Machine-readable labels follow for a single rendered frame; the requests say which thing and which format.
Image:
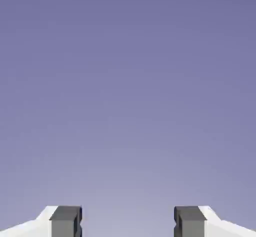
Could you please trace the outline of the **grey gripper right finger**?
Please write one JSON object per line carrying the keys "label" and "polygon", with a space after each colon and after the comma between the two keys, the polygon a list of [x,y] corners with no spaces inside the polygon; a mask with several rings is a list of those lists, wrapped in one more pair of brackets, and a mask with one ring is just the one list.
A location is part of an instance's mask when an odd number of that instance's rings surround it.
{"label": "grey gripper right finger", "polygon": [[208,205],[175,206],[173,237],[256,237],[256,230],[222,220]]}

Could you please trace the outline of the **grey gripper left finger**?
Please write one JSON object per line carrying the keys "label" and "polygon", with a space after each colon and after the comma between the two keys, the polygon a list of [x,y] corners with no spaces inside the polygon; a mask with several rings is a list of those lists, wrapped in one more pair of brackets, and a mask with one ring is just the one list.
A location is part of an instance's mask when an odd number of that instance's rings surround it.
{"label": "grey gripper left finger", "polygon": [[0,237],[83,237],[83,209],[77,205],[48,205],[33,220],[0,231]]}

